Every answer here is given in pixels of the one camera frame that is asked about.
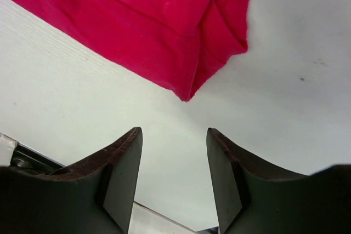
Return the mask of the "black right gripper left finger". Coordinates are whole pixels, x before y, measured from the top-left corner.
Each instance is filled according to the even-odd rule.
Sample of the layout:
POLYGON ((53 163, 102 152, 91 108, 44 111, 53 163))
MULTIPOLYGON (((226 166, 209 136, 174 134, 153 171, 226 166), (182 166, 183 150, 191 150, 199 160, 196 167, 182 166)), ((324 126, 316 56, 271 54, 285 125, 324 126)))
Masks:
POLYGON ((143 135, 112 144, 50 175, 1 167, 1 233, 127 233, 143 135))

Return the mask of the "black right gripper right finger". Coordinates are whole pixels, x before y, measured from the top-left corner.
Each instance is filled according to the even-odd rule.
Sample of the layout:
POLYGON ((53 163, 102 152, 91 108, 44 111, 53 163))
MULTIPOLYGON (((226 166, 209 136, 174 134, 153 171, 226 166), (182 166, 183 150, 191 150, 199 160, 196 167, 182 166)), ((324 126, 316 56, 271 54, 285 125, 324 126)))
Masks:
POLYGON ((350 165, 295 173, 214 128, 206 145, 220 233, 350 233, 350 165))

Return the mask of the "red t shirt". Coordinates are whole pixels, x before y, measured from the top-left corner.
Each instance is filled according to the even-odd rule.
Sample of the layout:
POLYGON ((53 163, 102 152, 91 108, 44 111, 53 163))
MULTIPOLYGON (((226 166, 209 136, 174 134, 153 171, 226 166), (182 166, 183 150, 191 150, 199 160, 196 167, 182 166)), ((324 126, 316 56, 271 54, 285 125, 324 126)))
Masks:
POLYGON ((12 1, 182 101, 248 50, 250 0, 12 1))

